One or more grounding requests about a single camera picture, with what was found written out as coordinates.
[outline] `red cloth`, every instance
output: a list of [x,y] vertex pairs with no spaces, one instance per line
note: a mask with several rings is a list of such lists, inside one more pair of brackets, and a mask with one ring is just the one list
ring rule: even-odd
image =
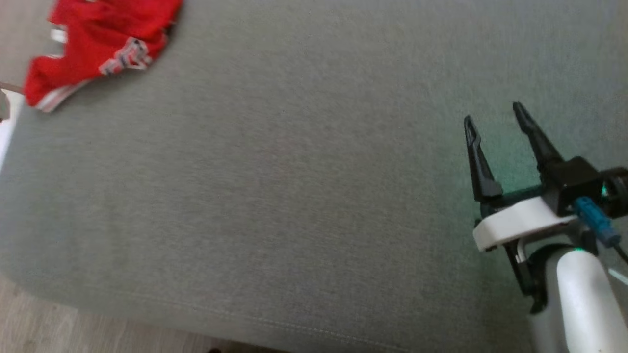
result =
[[24,84],[29,105],[56,108],[87,82],[125,68],[144,70],[167,42],[182,0],[58,0],[49,20],[65,28],[63,56],[37,57]]

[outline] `red garment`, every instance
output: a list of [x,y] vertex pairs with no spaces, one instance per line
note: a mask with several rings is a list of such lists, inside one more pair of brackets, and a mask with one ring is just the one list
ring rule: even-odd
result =
[[144,70],[167,42],[166,30],[182,0],[58,0],[49,20],[65,28],[63,56],[31,62],[24,95],[29,105],[51,112],[87,82]]

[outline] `robotic arm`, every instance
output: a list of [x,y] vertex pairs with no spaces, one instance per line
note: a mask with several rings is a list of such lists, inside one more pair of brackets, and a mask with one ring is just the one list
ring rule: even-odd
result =
[[[541,183],[504,194],[467,116],[467,153],[482,217],[475,243],[480,251],[506,250],[521,292],[534,300],[528,320],[537,351],[628,352],[628,329],[597,259],[599,242],[628,263],[609,219],[628,215],[628,170],[598,171],[580,156],[565,161],[524,106],[515,102],[512,108]],[[541,241],[546,245],[528,251]]]

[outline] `black cable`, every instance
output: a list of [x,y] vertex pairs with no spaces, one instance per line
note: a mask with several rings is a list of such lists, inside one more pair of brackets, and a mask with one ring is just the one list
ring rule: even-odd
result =
[[617,255],[619,255],[619,257],[622,258],[626,264],[628,264],[628,255],[625,251],[619,245],[613,245],[613,248],[617,251]]

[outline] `gray sofa seat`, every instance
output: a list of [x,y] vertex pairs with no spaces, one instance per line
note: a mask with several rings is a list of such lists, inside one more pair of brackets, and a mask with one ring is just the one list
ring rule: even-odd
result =
[[23,111],[0,268],[61,303],[277,349],[529,351],[529,301],[471,236],[462,119],[507,190],[538,182],[513,100],[566,156],[628,165],[627,15],[188,0],[147,72]]

